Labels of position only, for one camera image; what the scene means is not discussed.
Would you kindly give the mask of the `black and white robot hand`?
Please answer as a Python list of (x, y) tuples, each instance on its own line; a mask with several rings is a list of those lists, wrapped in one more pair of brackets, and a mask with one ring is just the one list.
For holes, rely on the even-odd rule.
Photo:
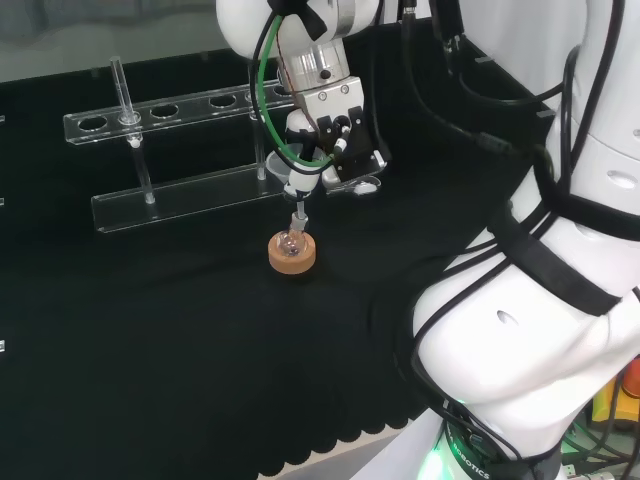
[(368, 186), (358, 189), (359, 195), (373, 192), (386, 159), (371, 139), (361, 80), (349, 76), (296, 99), (300, 107), (287, 115), (285, 144), (306, 163), (289, 173), (285, 193), (303, 199), (319, 184), (332, 194), (360, 183)]

